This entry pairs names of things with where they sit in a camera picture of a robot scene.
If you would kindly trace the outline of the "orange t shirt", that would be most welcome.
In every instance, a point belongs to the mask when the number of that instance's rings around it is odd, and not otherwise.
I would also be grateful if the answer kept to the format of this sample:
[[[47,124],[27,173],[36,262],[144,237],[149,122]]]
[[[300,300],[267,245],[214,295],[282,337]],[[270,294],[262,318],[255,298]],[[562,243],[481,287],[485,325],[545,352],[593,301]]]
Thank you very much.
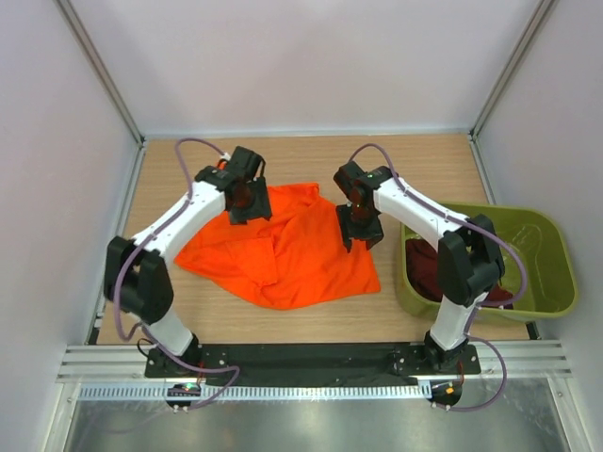
[[[174,263],[263,308],[293,310],[378,293],[369,250],[346,250],[332,202],[316,182],[270,186],[272,217],[233,225],[226,213],[207,223]]]

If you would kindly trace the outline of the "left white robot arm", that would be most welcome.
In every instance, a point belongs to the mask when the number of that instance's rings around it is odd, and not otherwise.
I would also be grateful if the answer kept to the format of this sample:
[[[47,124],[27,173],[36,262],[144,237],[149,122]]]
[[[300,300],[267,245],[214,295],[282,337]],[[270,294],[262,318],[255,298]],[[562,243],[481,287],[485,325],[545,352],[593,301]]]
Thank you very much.
[[[159,219],[130,238],[114,236],[106,248],[103,292],[120,339],[128,342],[143,331],[165,356],[189,369],[200,363],[201,349],[173,306],[170,265],[222,214],[233,225],[272,216],[265,159],[241,146],[219,156],[196,175],[184,173],[186,192]]]

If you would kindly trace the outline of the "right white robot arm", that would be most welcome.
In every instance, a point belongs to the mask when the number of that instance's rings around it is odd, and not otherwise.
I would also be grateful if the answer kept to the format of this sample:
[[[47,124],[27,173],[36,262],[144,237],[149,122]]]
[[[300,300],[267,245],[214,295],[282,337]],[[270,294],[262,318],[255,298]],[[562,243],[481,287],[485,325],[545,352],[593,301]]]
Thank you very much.
[[[380,215],[408,226],[436,252],[442,291],[437,316],[424,338],[424,356],[436,371],[456,367],[468,342],[466,329],[480,302],[497,285],[505,266],[490,218],[450,211],[404,184],[386,166],[365,171],[350,161],[334,174],[347,202],[335,212],[343,246],[369,250],[383,239]]]

